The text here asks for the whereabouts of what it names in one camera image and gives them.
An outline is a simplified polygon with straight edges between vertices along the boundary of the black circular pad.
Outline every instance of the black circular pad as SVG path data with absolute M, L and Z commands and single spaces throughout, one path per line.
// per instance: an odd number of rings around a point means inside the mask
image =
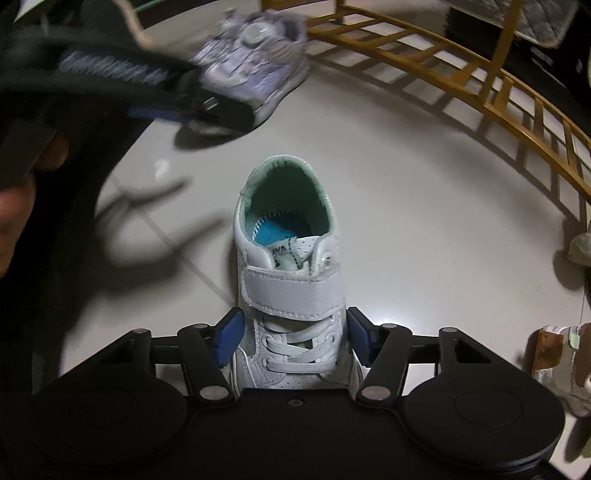
M 405 399 L 402 415 L 435 455 L 496 471 L 546 458 L 564 427 L 562 406 L 549 390 L 494 364 L 461 365 L 422 383 Z
M 31 420 L 45 455 L 104 468 L 166 447 L 187 420 L 187 403 L 172 385 L 132 365 L 105 365 L 66 375 L 36 395 Z

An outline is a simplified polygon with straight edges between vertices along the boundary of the shoe tongue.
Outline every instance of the shoe tongue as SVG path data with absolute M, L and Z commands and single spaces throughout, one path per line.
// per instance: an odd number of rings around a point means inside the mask
M 294 236 L 267 245 L 266 249 L 273 255 L 277 270 L 301 270 L 312 256 L 312 250 L 314 250 L 318 238 L 318 236 L 305 236 L 302 238 Z

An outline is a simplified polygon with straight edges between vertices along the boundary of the shoe label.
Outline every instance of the shoe label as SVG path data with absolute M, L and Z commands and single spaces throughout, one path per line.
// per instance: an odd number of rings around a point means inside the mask
M 273 255 L 277 270 L 294 271 L 302 268 L 304 260 L 296 250 L 296 241 L 297 237 L 287 238 L 267 246 Z

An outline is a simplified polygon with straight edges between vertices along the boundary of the blue gripper pad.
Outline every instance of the blue gripper pad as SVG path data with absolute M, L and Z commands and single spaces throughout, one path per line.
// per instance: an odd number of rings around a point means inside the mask
M 213 331 L 210 351 L 218 367 L 223 368 L 230 363 L 244 335 L 244 313 L 238 307 L 232 308 Z
M 349 342 L 359 362 L 364 367 L 371 367 L 384 345 L 381 328 L 371 323 L 357 307 L 347 309 L 347 327 Z

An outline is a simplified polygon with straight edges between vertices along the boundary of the white sneaker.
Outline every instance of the white sneaker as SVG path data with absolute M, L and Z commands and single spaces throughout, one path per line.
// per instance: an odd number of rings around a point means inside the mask
M 538 333 L 532 376 L 565 399 L 577 417 L 591 413 L 591 323 Z
M 230 381 L 243 388 L 359 387 L 346 333 L 339 229 L 330 201 L 299 158 L 251 173 L 234 217 L 246 328 Z

